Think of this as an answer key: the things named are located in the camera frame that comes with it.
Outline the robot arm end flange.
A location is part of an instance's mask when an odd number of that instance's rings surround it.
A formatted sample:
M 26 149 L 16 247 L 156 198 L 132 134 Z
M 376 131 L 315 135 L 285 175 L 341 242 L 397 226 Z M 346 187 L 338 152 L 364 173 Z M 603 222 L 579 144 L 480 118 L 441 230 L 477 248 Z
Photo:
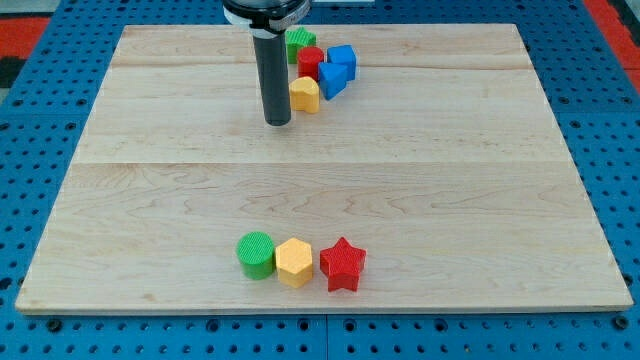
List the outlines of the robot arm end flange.
M 310 11 L 310 0 L 223 0 L 224 16 L 232 25 L 254 33 L 280 34 Z

